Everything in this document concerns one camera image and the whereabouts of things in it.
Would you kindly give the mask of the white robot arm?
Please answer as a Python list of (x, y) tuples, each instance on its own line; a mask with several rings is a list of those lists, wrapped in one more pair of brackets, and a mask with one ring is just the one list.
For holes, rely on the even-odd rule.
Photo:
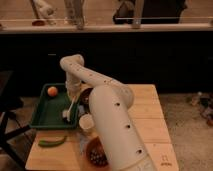
[(70, 97), (80, 94), (82, 82), (93, 88), (89, 110), (111, 171), (157, 171), (129, 116), (128, 110), (134, 102), (132, 89), (86, 68), (79, 54), (63, 57), (60, 66), (66, 72), (65, 85)]

